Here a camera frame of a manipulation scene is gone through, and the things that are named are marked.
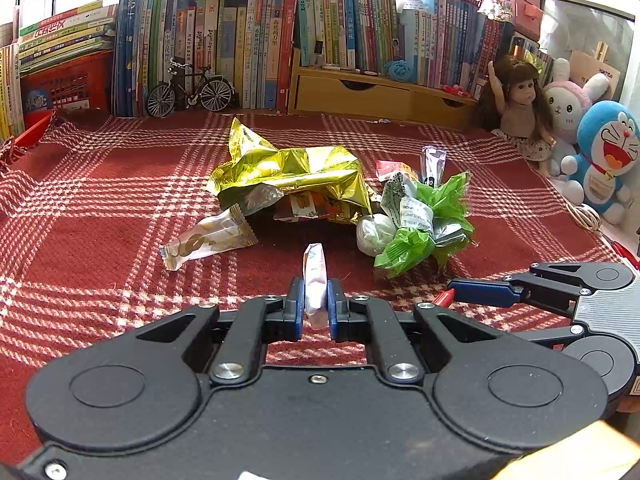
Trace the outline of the beige biscuit wrapper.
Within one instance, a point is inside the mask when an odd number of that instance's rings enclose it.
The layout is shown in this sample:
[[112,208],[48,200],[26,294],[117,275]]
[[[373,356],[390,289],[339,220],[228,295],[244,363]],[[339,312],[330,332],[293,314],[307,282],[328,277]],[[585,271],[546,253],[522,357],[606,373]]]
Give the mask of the beige biscuit wrapper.
[[168,271],[178,271],[186,262],[253,246],[257,237],[238,204],[202,219],[190,230],[160,246]]

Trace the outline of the purple white small wrapper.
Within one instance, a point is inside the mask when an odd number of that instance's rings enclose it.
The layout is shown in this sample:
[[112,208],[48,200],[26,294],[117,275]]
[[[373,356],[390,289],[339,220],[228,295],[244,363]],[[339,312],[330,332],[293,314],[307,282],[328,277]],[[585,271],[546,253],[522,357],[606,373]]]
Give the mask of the purple white small wrapper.
[[427,145],[422,148],[420,163],[422,182],[437,188],[442,182],[446,166],[447,152],[441,148]]

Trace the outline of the books on wooden organizer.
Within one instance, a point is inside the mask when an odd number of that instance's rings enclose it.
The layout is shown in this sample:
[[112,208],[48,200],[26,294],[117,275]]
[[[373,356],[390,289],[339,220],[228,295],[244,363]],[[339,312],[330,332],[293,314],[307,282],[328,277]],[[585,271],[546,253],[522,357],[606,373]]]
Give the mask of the books on wooden organizer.
[[405,60],[409,84],[471,96],[515,47],[511,23],[462,0],[298,0],[297,18],[301,66],[384,76]]

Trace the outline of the left row upright books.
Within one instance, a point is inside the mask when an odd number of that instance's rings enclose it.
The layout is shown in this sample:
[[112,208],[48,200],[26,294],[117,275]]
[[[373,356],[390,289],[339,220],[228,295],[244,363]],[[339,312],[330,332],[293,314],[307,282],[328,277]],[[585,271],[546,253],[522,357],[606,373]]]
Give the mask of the left row upright books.
[[228,108],[288,108],[298,0],[119,0],[111,107],[146,115],[145,101],[169,81],[169,59],[209,66],[233,84]]

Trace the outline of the miniature black bicycle model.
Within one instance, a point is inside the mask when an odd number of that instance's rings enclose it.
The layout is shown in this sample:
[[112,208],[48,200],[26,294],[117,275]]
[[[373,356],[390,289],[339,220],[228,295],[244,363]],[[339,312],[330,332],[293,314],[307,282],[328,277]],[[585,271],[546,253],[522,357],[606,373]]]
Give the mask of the miniature black bicycle model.
[[170,115],[183,100],[185,108],[201,106],[209,112],[226,110],[235,98],[233,84],[225,76],[215,74],[209,66],[194,73],[193,65],[169,59],[169,81],[159,82],[149,91],[145,111],[151,117]]

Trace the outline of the green wrapper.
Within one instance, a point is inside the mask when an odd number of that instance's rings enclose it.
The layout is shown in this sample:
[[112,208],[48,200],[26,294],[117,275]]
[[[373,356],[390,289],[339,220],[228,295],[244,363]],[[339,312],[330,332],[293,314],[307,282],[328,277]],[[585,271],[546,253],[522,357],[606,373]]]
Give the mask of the green wrapper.
[[388,278],[396,278],[428,258],[434,258],[440,268],[446,266],[449,257],[465,248],[474,235],[465,201],[469,180],[466,172],[436,188],[404,174],[388,180],[381,207],[396,232],[374,258],[374,266]]

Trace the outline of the red white plaid tablecloth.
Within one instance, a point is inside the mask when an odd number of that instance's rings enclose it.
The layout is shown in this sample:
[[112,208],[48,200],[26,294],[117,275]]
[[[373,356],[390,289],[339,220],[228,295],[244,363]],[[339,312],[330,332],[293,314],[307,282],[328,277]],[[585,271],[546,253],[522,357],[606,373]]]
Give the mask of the red white plaid tablecloth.
[[[509,145],[484,132],[333,116],[246,115],[279,148],[341,145],[371,186],[380,160],[416,166],[427,145],[448,152],[447,174],[467,172],[470,246],[449,273],[500,278],[534,262],[614,260],[576,224],[564,200]],[[398,309],[445,283],[427,264],[388,280],[356,245],[353,226],[323,220],[256,221],[257,243],[168,271],[160,248],[216,214],[206,190],[229,156],[232,119],[212,113],[126,119],[55,118],[42,140],[1,170],[1,458],[16,464],[38,439],[24,408],[29,378],[48,361],[177,310],[213,301],[233,308],[282,294],[319,243],[345,292]]]

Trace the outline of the wooden drawer organizer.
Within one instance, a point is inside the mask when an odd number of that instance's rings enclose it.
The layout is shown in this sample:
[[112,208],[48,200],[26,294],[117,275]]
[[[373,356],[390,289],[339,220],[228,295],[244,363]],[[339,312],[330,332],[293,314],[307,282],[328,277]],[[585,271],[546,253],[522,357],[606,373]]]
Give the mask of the wooden drawer organizer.
[[475,101],[380,76],[304,67],[300,51],[294,49],[288,112],[418,122],[463,131],[472,125]]

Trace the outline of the blue yarn flower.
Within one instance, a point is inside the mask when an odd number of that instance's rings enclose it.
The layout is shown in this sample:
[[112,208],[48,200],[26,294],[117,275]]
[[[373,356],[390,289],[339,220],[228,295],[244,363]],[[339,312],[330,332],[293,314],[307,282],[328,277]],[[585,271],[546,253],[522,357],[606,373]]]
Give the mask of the blue yarn flower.
[[405,60],[387,62],[383,68],[383,75],[396,82],[413,81],[413,69]]

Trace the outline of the white pink bunny plush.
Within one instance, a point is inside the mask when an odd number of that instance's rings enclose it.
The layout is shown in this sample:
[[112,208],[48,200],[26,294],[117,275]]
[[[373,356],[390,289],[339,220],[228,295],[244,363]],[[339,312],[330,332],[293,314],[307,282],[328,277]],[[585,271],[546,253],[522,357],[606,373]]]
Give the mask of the white pink bunny plush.
[[556,58],[552,67],[552,79],[544,87],[544,98],[552,113],[551,135],[555,140],[549,162],[549,174],[558,178],[565,156],[578,153],[577,129],[586,111],[608,90],[608,77],[597,73],[581,87],[570,81],[570,61]]

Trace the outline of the blue Doraemon plush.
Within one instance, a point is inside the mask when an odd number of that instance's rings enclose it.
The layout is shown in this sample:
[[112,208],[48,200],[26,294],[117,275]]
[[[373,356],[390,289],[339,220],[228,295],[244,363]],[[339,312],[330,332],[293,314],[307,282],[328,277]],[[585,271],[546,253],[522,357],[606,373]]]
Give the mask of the blue Doraemon plush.
[[567,176],[562,194],[569,203],[585,204],[617,226],[631,200],[622,177],[639,160],[638,122],[620,103],[597,102],[582,116],[577,144],[579,153],[561,162]]

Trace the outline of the white pink candy wrapper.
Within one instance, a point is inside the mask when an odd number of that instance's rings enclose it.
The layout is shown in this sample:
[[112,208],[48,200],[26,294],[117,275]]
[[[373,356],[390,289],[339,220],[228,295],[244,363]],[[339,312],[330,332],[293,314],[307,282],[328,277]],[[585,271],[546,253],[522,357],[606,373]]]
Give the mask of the white pink candy wrapper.
[[326,257],[321,243],[309,244],[304,252],[303,278],[305,282],[304,309],[308,322],[316,330],[328,324],[326,306]]

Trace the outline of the white round wrapper ball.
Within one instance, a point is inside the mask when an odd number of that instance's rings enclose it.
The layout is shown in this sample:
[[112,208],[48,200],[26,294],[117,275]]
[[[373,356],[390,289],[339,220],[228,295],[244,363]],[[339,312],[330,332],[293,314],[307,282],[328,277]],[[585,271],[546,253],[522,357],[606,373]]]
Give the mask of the white round wrapper ball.
[[396,234],[397,228],[386,214],[370,214],[362,217],[356,227],[357,246],[360,252],[375,257],[384,252]]

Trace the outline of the colourful snack wrapper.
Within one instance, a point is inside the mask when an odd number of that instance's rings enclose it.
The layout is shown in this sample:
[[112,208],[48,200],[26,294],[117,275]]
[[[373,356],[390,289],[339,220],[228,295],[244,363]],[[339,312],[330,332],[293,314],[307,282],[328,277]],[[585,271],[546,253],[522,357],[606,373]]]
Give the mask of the colourful snack wrapper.
[[328,220],[337,223],[356,223],[361,208],[324,196],[314,191],[293,193],[281,198],[274,206],[273,219],[283,222]]

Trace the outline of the stack of flat books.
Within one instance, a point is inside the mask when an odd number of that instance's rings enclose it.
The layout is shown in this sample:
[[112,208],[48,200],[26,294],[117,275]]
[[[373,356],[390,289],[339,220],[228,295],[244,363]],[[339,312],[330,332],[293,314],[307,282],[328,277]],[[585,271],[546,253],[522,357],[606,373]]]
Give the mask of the stack of flat books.
[[25,26],[18,32],[20,75],[112,50],[116,36],[118,4],[96,0]]

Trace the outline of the large yellow foil snack bag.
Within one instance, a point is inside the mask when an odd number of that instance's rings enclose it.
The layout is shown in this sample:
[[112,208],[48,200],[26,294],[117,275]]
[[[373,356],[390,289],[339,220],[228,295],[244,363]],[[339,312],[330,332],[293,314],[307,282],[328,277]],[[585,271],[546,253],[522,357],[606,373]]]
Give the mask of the large yellow foil snack bag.
[[318,192],[370,214],[370,192],[360,160],[341,145],[276,148],[233,118],[228,162],[210,174],[206,190],[217,198],[228,191],[270,185],[285,194]]

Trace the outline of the far left upright books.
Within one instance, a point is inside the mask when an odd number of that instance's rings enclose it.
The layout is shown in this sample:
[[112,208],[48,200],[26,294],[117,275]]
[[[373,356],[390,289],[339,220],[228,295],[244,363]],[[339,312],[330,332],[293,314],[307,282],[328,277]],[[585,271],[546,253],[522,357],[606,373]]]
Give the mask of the far left upright books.
[[5,141],[25,131],[18,44],[2,47],[0,61],[0,127]]

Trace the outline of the brown haired doll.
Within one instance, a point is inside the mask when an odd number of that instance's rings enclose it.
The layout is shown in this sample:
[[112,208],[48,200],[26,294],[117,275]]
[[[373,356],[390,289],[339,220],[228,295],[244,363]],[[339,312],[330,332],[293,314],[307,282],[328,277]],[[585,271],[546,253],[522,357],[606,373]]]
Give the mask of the brown haired doll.
[[551,176],[551,108],[544,97],[538,70],[512,55],[487,64],[488,83],[477,103],[477,125],[512,145],[526,162]]

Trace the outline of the red box with print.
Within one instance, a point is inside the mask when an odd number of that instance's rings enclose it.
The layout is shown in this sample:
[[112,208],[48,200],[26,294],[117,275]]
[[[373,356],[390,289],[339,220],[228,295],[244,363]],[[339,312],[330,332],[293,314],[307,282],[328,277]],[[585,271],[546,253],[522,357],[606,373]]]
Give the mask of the red box with print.
[[113,52],[99,51],[21,78],[25,128],[51,110],[111,110]]

